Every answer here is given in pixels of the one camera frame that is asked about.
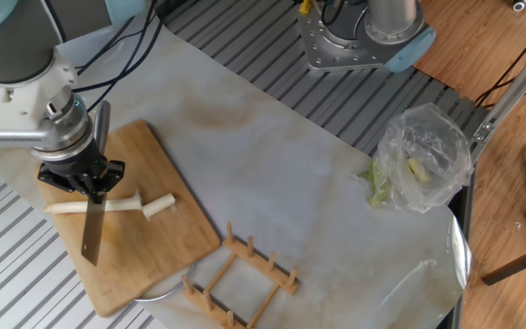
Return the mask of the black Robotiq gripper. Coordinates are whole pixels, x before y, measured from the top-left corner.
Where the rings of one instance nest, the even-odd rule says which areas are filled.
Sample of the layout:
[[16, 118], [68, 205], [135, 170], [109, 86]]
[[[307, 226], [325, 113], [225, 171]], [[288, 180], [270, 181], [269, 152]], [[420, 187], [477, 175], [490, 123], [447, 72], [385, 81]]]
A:
[[123, 178], [125, 163], [108, 161], [95, 141], [74, 144], [43, 162], [37, 179], [68, 193], [92, 195], [94, 204], [104, 202], [108, 192]]

